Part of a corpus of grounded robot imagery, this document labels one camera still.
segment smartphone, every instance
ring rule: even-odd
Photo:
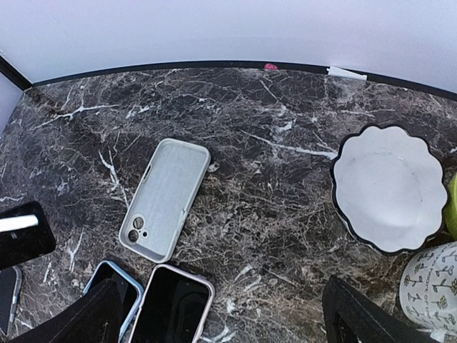
[[[14,229],[11,220],[5,220],[8,227],[2,227],[2,219],[16,217],[36,218],[32,224],[23,221],[25,225],[22,228]],[[56,240],[38,202],[29,202],[0,213],[0,270],[48,254],[55,248]]]
[[[22,273],[18,267],[0,271],[0,331],[9,336],[14,321]]]
[[[117,264],[112,261],[102,261],[97,266],[83,293],[86,294],[90,289],[106,279],[112,279],[116,282],[121,296],[123,311],[122,325],[119,332],[120,341],[140,306],[144,291],[143,287]]]
[[[214,287],[167,264],[149,279],[129,343],[193,343],[204,328]]]

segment black phone screen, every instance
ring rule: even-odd
[[[94,278],[92,279],[90,289],[93,289],[97,284],[106,280],[112,279],[116,282],[119,295],[121,296],[122,302],[122,322],[124,322],[129,315],[129,312],[135,304],[136,298],[138,297],[138,291],[131,285],[130,282],[125,280],[118,272],[116,272],[107,263],[103,263],[96,271]]]
[[[191,343],[209,296],[204,284],[166,267],[158,268],[131,343]]]
[[[15,231],[0,232],[0,270],[55,250],[56,240],[38,202],[29,202],[2,212],[0,219],[28,214],[36,216],[38,225]]]
[[[17,294],[16,289],[18,274],[14,268],[6,268],[0,271],[0,330],[3,334],[8,334],[10,324],[11,310],[14,308],[14,296]]]

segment dark marble surface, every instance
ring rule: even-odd
[[[21,266],[15,334],[78,299],[102,259],[146,284],[154,264],[117,233],[166,137],[212,155],[171,260],[216,288],[202,342],[325,342],[331,274],[401,317],[398,281],[411,256],[383,257],[351,238],[328,170],[345,135],[399,123],[430,142],[449,180],[456,110],[428,94],[297,71],[131,72],[28,90],[0,139],[0,210],[40,201],[58,247]]]

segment pink object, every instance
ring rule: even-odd
[[[271,70],[279,70],[279,68],[277,66],[275,66],[274,64],[271,64],[271,63],[267,63],[265,64],[265,69],[271,69]]]

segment white cup with black pattern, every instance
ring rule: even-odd
[[[412,258],[401,277],[400,303],[413,322],[457,336],[457,242]]]

